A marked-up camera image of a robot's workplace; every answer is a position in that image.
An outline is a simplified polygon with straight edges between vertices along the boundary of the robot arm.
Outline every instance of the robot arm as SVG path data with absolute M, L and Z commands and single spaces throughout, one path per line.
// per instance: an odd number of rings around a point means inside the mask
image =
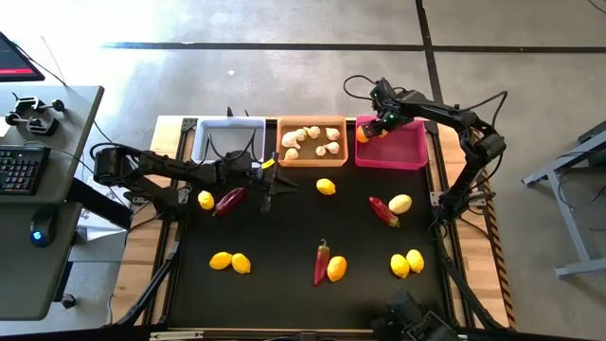
M 111 145 L 93 155 L 94 149 Z M 153 203 L 158 219 L 175 221 L 184 213 L 178 202 L 177 189 L 162 188 L 145 175 L 160 175 L 189 182 L 194 187 L 215 186 L 245 187 L 265 192 L 261 211 L 270 209 L 274 195 L 297 190 L 297 185 L 280 176 L 277 153 L 273 162 L 253 167 L 253 158 L 247 151 L 235 151 L 213 163 L 195 164 L 182 162 L 151 151 L 142 152 L 132 147 L 101 143 L 91 149 L 95 159 L 94 179 L 105 186 L 128 188 L 125 197 L 149 200 Z
M 472 110 L 436 103 L 416 90 L 396 92 L 385 78 L 376 82 L 370 96 L 377 118 L 358 127 L 356 138 L 360 142 L 394 131 L 414 117 L 424 117 L 452 127 L 458 134 L 466 165 L 453 186 L 440 196 L 437 210 L 442 222 L 453 221 L 469 208 L 472 183 L 490 161 L 503 153 L 505 139 Z M 473 141 L 472 130 L 483 136 Z

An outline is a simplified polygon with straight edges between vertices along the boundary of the yellow lemon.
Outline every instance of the yellow lemon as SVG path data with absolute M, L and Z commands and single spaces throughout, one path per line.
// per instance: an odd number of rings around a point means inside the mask
M 250 273 L 250 260 L 248 260 L 246 256 L 241 253 L 235 254 L 231 258 L 231 266 L 233 266 L 234 270 L 240 274 Z
M 202 209 L 211 210 L 215 206 L 215 199 L 212 194 L 203 190 L 198 194 L 198 203 L 200 203 Z
M 408 264 L 408 260 L 406 260 L 406 258 L 401 254 L 391 256 L 390 265 L 391 271 L 394 272 L 394 275 L 400 278 L 406 278 L 406 276 L 408 276 L 408 273 L 410 272 L 410 265 Z
M 389 209 L 395 214 L 402 214 L 413 205 L 413 200 L 406 194 L 396 195 L 389 201 Z
M 410 250 L 406 254 L 406 260 L 410 264 L 410 270 L 413 272 L 419 273 L 423 270 L 423 266 L 425 266 L 425 261 L 423 260 L 423 256 L 417 250 Z
M 220 252 L 210 259 L 208 265 L 215 270 L 222 270 L 231 264 L 231 254 Z
M 315 183 L 315 186 L 324 195 L 332 195 L 337 191 L 336 186 L 329 179 L 320 179 Z
M 345 260 L 345 258 L 337 256 L 330 259 L 326 274 L 329 276 L 331 282 L 335 282 L 343 278 L 347 269 L 348 262 Z

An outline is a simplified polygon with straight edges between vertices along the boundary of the metal bracket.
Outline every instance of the metal bracket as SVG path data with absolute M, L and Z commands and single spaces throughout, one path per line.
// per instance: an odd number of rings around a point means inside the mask
M 152 332 L 150 340 L 202 340 L 204 332 Z
M 441 191 L 431 191 L 429 192 L 429 198 L 432 201 L 432 206 L 433 207 L 437 207 L 438 206 L 438 199 L 439 196 L 442 195 L 443 192 Z M 475 207 L 482 207 L 486 205 L 486 200 L 485 199 L 477 199 L 477 200 L 473 200 L 470 201 L 468 203 L 469 206 L 475 206 Z
M 186 133 L 190 129 L 194 129 L 198 124 L 198 118 L 183 118 L 181 123 L 181 133 Z

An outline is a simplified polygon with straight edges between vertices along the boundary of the concrete floor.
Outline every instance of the concrete floor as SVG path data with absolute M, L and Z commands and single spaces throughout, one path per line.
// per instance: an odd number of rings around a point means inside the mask
M 38 9 L 26 26 L 11 16 L 24 6 Z M 68 83 L 105 87 L 99 125 L 137 148 L 149 146 L 159 115 L 222 115 L 228 105 L 254 116 L 369 113 L 366 102 L 342 92 L 342 80 L 352 74 L 385 76 L 431 97 L 422 52 L 98 48 L 105 42 L 419 45 L 414 0 L 41 0 L 7 1 L 3 9 L 0 30 L 32 57 L 55 69 L 43 34 Z M 425 9 L 435 45 L 606 46 L 606 15 L 581 0 L 432 0 Z M 438 53 L 436 59 L 448 103 L 471 104 L 509 90 L 497 120 L 508 150 L 491 182 L 519 329 L 603 338 L 606 272 L 556 279 L 554 265 L 578 258 L 550 190 L 526 189 L 520 179 L 606 118 L 606 55 Z M 368 87 L 353 83 L 351 91 Z M 478 114 L 490 118 L 491 110 Z M 100 141 L 93 131 L 89 145 Z M 601 245 L 605 237 L 596 232 Z M 68 288 L 81 308 L 66 313 L 53 306 L 41 322 L 0 323 L 0 333 L 102 325 L 116 274 L 115 264 L 76 266 Z

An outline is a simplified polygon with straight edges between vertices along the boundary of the red pepper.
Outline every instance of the red pepper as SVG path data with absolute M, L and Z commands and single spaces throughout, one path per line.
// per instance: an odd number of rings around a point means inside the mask
M 398 217 L 394 215 L 389 207 L 384 204 L 381 199 L 375 197 L 369 197 L 368 202 L 372 209 L 377 213 L 379 218 L 381 218 L 384 222 L 392 227 L 400 227 L 400 222 L 398 221 Z
M 326 276 L 326 270 L 329 267 L 330 248 L 326 245 L 325 240 L 320 241 L 322 244 L 318 246 L 318 251 L 315 254 L 315 269 L 313 270 L 313 285 L 318 286 Z
M 221 201 L 215 206 L 213 216 L 223 216 L 228 213 L 246 194 L 246 188 L 234 188 L 225 194 Z

